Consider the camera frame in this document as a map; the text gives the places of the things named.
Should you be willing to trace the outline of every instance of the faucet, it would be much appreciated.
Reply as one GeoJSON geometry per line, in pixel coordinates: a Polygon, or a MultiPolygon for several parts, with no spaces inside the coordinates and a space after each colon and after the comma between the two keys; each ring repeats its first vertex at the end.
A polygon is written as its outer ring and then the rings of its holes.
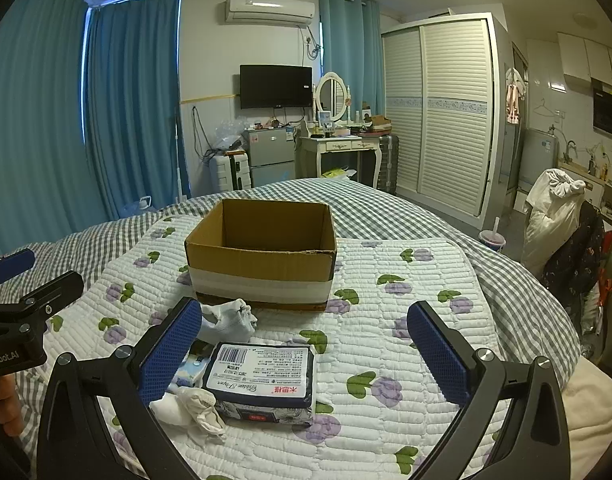
{"type": "Polygon", "coordinates": [[[571,148],[575,150],[575,156],[577,156],[577,145],[575,144],[574,140],[569,140],[566,145],[566,152],[564,153],[564,162],[566,162],[566,164],[570,164],[571,162],[573,162],[573,159],[570,158],[570,155],[568,155],[568,152],[571,148]]]}

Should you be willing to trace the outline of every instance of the human hand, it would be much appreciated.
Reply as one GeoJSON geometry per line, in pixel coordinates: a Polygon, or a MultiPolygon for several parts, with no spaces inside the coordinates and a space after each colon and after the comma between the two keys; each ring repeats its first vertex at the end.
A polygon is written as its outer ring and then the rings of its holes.
{"type": "Polygon", "coordinates": [[[0,424],[9,436],[23,431],[22,407],[14,384],[14,375],[0,377],[0,424]]]}

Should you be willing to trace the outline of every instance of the screw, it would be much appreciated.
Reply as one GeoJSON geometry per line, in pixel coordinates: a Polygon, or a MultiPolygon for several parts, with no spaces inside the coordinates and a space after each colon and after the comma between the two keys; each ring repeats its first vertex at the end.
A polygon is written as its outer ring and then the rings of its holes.
{"type": "Polygon", "coordinates": [[[540,368],[550,368],[551,366],[550,359],[548,359],[547,357],[544,357],[543,355],[538,356],[537,366],[540,368]]]}
{"type": "Polygon", "coordinates": [[[477,350],[477,356],[482,361],[492,361],[495,358],[495,353],[488,348],[480,348],[477,350]]]}
{"type": "Polygon", "coordinates": [[[70,363],[72,360],[72,354],[69,352],[64,352],[63,354],[61,354],[59,357],[57,357],[57,364],[60,365],[67,365],[68,363],[70,363]]]}
{"type": "Polygon", "coordinates": [[[132,354],[132,346],[130,345],[121,345],[118,349],[116,349],[114,351],[114,354],[119,358],[119,359],[125,359],[126,357],[128,357],[130,354],[132,354]]]}

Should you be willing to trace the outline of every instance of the open cardboard box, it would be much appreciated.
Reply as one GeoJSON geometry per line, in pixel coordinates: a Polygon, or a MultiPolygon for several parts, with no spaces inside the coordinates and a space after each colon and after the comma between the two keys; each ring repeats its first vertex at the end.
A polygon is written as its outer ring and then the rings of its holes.
{"type": "Polygon", "coordinates": [[[324,310],[337,244],[326,204],[225,198],[188,235],[185,251],[206,303],[324,310]]]}

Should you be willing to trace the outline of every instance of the television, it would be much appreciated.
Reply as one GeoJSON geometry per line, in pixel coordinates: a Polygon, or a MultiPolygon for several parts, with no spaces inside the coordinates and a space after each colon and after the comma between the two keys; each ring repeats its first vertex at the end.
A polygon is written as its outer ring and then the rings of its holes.
{"type": "Polygon", "coordinates": [[[241,108],[312,106],[312,68],[290,65],[241,65],[241,108]]]}

